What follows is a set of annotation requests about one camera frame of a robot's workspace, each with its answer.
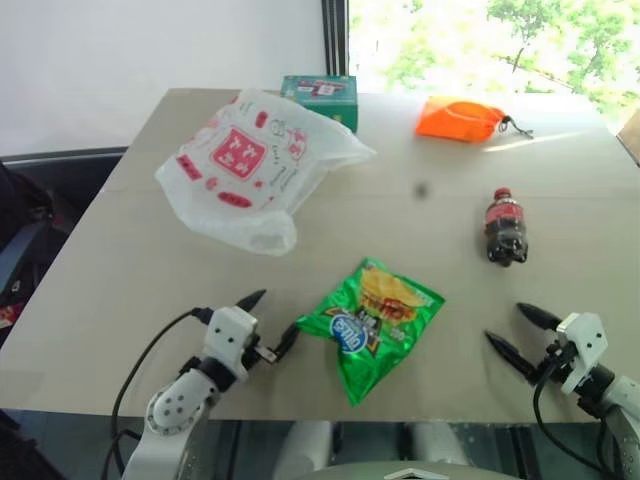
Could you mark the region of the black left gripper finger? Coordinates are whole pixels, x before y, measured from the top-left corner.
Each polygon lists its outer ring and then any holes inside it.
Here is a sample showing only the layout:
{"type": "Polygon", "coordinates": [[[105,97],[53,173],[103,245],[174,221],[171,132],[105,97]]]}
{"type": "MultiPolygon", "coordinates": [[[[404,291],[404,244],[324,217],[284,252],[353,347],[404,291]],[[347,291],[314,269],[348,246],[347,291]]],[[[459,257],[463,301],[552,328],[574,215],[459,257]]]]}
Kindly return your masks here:
{"type": "Polygon", "coordinates": [[[295,344],[300,330],[295,322],[291,323],[288,328],[283,332],[280,338],[280,342],[275,348],[275,355],[277,359],[282,359],[295,344]]]}
{"type": "Polygon", "coordinates": [[[241,298],[236,302],[236,306],[244,312],[251,313],[256,305],[260,302],[263,296],[266,294],[266,289],[256,290],[249,295],[241,298]]]}

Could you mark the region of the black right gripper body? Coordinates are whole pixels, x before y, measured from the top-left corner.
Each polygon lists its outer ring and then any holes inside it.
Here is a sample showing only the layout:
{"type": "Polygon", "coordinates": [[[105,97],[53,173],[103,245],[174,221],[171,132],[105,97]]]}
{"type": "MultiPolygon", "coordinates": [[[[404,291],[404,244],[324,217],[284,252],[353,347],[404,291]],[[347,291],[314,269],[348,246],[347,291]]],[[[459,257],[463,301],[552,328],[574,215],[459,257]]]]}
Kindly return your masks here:
{"type": "Polygon", "coordinates": [[[576,357],[576,345],[572,341],[562,344],[559,340],[555,340],[546,347],[545,351],[545,357],[536,367],[534,384],[538,385],[549,369],[553,369],[553,372],[548,376],[548,380],[563,384],[573,371],[571,362],[576,357]]]}

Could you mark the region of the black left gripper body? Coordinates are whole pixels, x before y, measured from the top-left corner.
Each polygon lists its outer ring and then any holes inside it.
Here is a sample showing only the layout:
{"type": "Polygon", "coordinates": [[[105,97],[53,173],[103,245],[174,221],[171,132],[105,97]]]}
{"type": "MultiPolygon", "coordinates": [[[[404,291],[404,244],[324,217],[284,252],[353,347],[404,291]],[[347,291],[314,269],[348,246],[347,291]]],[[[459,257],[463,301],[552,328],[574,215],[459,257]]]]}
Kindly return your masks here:
{"type": "Polygon", "coordinates": [[[244,346],[243,367],[247,371],[251,370],[261,361],[268,364],[275,364],[279,360],[277,353],[274,350],[263,346],[260,341],[261,337],[257,333],[252,333],[249,335],[244,346]]]}

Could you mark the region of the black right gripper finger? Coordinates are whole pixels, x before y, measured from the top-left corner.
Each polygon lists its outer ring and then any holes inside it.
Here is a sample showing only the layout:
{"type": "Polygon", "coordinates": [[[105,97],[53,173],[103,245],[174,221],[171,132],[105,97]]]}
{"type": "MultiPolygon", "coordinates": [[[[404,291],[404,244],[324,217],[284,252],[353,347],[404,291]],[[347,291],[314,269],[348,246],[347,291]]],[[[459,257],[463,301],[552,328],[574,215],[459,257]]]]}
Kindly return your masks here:
{"type": "Polygon", "coordinates": [[[498,355],[513,367],[530,385],[537,383],[537,368],[522,357],[515,346],[493,332],[485,331],[484,335],[498,355]]]}
{"type": "Polygon", "coordinates": [[[551,312],[529,303],[518,302],[516,307],[529,322],[542,330],[556,330],[562,322],[551,312]]]}

